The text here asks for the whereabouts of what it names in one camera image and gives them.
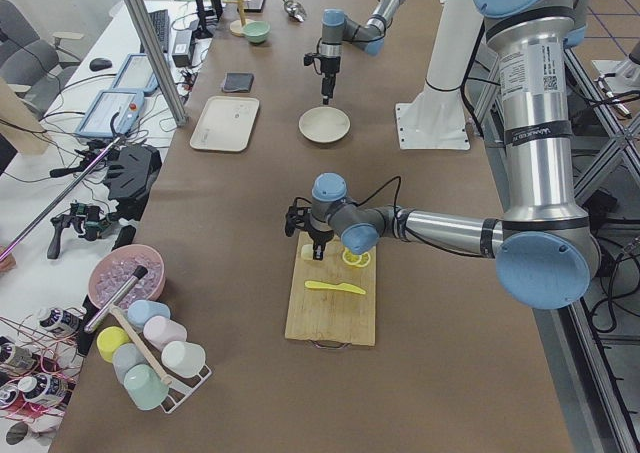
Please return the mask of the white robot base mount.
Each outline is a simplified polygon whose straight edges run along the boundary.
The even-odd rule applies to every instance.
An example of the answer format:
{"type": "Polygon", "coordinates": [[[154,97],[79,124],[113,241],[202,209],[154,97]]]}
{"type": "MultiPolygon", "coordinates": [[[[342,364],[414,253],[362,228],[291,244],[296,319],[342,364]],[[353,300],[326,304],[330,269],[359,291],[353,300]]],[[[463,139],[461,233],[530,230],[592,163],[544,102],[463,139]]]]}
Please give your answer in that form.
{"type": "Polygon", "coordinates": [[[470,148],[462,102],[463,80],[482,16],[473,0],[446,0],[421,93],[396,105],[403,150],[470,148]]]}

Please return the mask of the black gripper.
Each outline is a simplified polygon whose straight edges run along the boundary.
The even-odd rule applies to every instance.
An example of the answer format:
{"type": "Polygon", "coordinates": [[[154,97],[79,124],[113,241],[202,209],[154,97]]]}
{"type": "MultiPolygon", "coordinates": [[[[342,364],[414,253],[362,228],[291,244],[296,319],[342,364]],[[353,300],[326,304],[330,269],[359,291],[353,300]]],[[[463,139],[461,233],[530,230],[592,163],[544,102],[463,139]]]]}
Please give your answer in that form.
{"type": "Polygon", "coordinates": [[[333,239],[334,231],[326,223],[314,224],[309,222],[307,224],[307,233],[314,242],[312,244],[312,259],[322,261],[325,244],[333,239]]]}
{"type": "Polygon", "coordinates": [[[340,56],[325,56],[320,57],[320,71],[323,74],[322,78],[322,104],[328,105],[329,99],[333,98],[335,87],[335,75],[340,71],[341,57],[340,56]]]}

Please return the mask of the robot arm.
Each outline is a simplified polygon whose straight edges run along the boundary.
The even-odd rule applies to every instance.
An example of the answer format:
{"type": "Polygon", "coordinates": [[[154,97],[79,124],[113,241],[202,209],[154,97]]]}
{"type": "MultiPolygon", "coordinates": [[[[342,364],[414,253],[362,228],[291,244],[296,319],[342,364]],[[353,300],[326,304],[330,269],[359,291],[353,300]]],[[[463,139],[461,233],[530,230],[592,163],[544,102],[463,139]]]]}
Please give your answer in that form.
{"type": "Polygon", "coordinates": [[[322,34],[316,50],[307,53],[304,65],[315,66],[320,62],[317,74],[322,76],[322,104],[328,105],[334,96],[337,74],[340,71],[342,44],[349,43],[375,56],[384,44],[384,38],[393,17],[405,0],[379,0],[365,24],[352,20],[342,9],[325,9],[322,16],[322,34]]]}
{"type": "Polygon", "coordinates": [[[465,135],[461,87],[484,39],[498,59],[510,204],[484,220],[396,205],[358,206],[335,173],[320,175],[304,228],[321,257],[338,236],[352,252],[383,236],[492,258],[504,289],[536,309],[580,299],[600,250],[574,197],[564,52],[586,30],[588,0],[446,0],[423,91],[397,107],[405,149],[457,149],[465,135]]]}

